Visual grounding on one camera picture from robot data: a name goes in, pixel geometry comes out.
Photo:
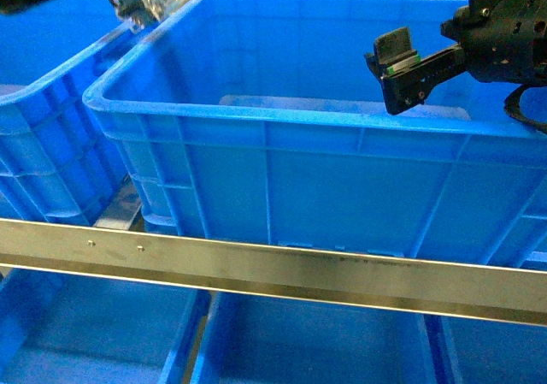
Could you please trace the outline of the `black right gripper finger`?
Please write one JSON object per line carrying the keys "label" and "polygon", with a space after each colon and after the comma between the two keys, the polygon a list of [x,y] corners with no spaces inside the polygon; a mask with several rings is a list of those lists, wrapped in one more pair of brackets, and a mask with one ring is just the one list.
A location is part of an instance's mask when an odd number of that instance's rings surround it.
{"label": "black right gripper finger", "polygon": [[419,62],[408,27],[399,27],[377,37],[373,52],[365,54],[368,69],[376,79],[383,79]]}

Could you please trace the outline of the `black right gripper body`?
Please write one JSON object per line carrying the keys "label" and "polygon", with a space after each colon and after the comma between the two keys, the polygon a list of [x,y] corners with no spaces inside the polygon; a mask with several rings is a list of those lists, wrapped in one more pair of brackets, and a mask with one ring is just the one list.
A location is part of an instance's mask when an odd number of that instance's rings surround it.
{"label": "black right gripper body", "polygon": [[436,86],[463,73],[483,83],[545,86],[546,0],[468,0],[440,32],[454,44],[381,79],[389,114],[423,104]]}

